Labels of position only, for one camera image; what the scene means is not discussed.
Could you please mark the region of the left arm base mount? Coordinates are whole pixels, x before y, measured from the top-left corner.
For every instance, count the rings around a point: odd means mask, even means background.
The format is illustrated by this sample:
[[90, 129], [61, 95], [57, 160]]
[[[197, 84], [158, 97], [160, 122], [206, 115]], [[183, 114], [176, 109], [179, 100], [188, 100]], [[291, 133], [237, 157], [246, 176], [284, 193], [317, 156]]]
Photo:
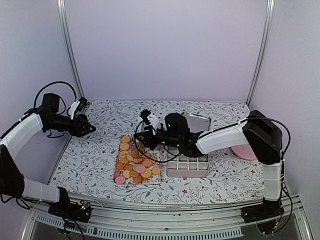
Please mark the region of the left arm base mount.
[[81, 223], [88, 223], [91, 217], [92, 209], [72, 202], [48, 202], [48, 213], [57, 217], [75, 220]]

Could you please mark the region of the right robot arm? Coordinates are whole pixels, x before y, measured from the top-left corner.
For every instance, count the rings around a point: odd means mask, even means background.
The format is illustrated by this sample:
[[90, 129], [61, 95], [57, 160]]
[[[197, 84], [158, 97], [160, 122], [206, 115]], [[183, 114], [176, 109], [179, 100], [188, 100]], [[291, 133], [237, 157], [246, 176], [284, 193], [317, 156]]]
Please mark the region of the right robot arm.
[[179, 156], [189, 158], [203, 157], [220, 149], [248, 146], [262, 165], [264, 195], [261, 204], [242, 208], [241, 216], [249, 223], [284, 214], [281, 196], [287, 149], [283, 147], [283, 134], [276, 126], [276, 120], [254, 110], [236, 123], [196, 133], [191, 132], [187, 119], [179, 113], [166, 115], [164, 121], [164, 124], [160, 123], [149, 110], [143, 110], [133, 134], [134, 143], [141, 143], [150, 150], [159, 145], [176, 148]]

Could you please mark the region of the metal divided cookie tin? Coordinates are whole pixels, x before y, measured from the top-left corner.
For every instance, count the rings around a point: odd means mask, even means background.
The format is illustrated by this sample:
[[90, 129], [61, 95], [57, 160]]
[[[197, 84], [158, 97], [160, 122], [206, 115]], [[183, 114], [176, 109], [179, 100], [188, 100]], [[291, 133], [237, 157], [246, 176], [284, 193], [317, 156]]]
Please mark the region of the metal divided cookie tin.
[[179, 151], [175, 147], [168, 147], [166, 163], [166, 175], [170, 178], [204, 178], [209, 173], [208, 155], [201, 157], [187, 157], [183, 154], [179, 156]]

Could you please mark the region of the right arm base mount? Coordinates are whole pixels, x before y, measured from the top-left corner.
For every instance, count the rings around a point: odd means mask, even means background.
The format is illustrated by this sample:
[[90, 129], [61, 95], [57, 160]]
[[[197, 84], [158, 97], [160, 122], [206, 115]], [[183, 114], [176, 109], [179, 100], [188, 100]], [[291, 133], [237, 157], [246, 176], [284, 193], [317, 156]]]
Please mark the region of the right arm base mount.
[[274, 234], [280, 225], [285, 213], [281, 200], [268, 201], [263, 198], [262, 203], [253, 206], [243, 207], [241, 217], [244, 222], [257, 223], [257, 229], [264, 235]]

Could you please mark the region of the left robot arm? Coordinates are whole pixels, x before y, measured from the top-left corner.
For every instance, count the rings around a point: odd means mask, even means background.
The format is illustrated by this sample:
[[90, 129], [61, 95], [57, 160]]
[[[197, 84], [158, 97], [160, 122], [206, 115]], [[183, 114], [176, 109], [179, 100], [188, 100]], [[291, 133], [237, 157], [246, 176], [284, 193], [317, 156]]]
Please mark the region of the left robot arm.
[[87, 116], [81, 113], [87, 106], [86, 98], [76, 99], [67, 110], [67, 115], [59, 113], [60, 99], [55, 93], [46, 93], [39, 107], [28, 110], [1, 136], [0, 193], [17, 200], [47, 204], [51, 215], [88, 222], [92, 211], [88, 202], [72, 202], [65, 188], [26, 178], [15, 162], [29, 140], [40, 132], [55, 130], [81, 138], [96, 130]]

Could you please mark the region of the swirl orange cookie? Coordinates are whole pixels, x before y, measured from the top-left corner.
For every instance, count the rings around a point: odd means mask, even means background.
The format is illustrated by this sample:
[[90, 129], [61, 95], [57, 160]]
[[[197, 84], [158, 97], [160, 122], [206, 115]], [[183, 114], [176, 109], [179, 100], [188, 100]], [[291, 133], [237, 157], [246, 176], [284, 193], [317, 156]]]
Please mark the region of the swirl orange cookie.
[[117, 163], [115, 164], [115, 169], [116, 169], [117, 171], [122, 171], [124, 168], [125, 168], [125, 165], [124, 165], [123, 163], [121, 163], [121, 162], [117, 162]]

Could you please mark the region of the metal serving tongs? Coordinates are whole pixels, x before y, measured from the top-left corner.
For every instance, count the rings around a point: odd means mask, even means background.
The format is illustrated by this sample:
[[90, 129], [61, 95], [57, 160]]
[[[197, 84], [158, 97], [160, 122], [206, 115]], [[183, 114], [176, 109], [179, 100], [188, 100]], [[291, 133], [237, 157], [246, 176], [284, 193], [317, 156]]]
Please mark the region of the metal serving tongs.
[[132, 149], [132, 156], [134, 159], [139, 159], [146, 153], [146, 147], [141, 143], [137, 143]]

